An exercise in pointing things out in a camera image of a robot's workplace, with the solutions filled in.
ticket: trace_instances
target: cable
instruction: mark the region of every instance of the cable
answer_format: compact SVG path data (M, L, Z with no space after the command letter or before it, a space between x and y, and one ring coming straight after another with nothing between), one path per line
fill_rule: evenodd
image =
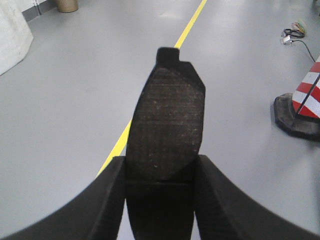
M305 33L297 29L286 28L283 30L283 32L285 33L286 36L290 35L298 39L302 39L305 37Z
M316 62L316 60L315 60L314 57L312 56L312 54L311 54L311 52L310 52L307 44L305 44L304 41L301 41L301 40L292 40L291 42L292 42L292 43L293 43L293 42L302 42L302 43L305 45L306 49L308 50L308 52L309 52L309 54L310 54L310 57L312 58L313 62L314 62L314 63Z

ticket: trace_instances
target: black plastic part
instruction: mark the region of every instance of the black plastic part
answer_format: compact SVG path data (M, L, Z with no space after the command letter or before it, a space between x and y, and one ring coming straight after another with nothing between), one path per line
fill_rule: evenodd
M129 220L136 240L189 240L193 184L128 182Z
M159 48L136 105L126 147L127 178L191 182L202 141L205 86L177 48Z
M189 240L205 86L177 48L159 48L126 147L126 201L136 240Z
M289 135L320 140L320 119L296 114L292 106L292 93L285 93L275 98L274 118L276 125Z
M72 201L3 240L115 240L124 201L124 157L115 157Z
M247 196L204 155L196 164L194 204L202 240L320 240Z

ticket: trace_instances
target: traffic cone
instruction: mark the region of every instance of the traffic cone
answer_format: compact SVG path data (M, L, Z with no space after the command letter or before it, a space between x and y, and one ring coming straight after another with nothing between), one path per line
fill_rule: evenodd
M275 123L288 134L320 140L320 57L295 92L278 96L273 103Z

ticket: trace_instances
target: yellow line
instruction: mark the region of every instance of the yellow line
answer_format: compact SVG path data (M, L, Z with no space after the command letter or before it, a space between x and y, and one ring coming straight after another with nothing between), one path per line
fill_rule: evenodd
M207 2L207 0L202 0L201 1L200 5L196 9L196 11L193 14L192 18L190 19L188 25L185 27L185 29L183 30L183 32L182 32L181 36L179 37L178 41L174 45L175 48L177 48L177 49L181 48L182 44L184 43L186 37L188 36L188 34L189 34L190 30L191 30L191 28L193 27L193 25L197 21L197 18L199 17L199 15L200 15L202 9L204 8L206 2Z
M131 126L131 120L129 121L129 123L127 124L125 129L123 130L121 136L119 137L118 141L114 145L112 151L110 152L109 156L106 158L104 164L102 165L102 167L100 168L100 170L96 176L99 176L99 174L108 166L108 164L111 162L111 160L115 156L120 156L121 152L125 149L125 146L128 141L130 126Z
M190 19L188 25L185 27L185 29L183 30L183 32L182 32L181 36L179 37L178 41L174 45L175 48L177 48L177 49L181 48L182 44L184 43L187 35L189 34L189 32L191 30L191 28L195 24L195 22L196 22L197 18L199 17L202 9L204 8L206 2L207 2L207 0L202 0L201 1L200 5L196 9L196 11L193 14L192 18ZM119 137L118 141L114 145L112 151L110 152L109 156L106 158L104 164L102 165L102 167L100 168L100 170L99 170L99 172L98 172L98 174L96 176L99 176L99 174L108 166L108 164L111 162L113 157L119 156L121 154L121 152L125 149L125 146L126 146L127 141L128 141L131 121L132 120L129 121L128 125L123 130L121 136Z

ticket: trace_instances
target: bucket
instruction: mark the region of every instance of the bucket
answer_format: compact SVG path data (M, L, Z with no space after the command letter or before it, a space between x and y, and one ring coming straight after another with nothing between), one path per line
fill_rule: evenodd
M71 13L74 11L77 11L78 6L78 0L55 0L58 11L61 13Z

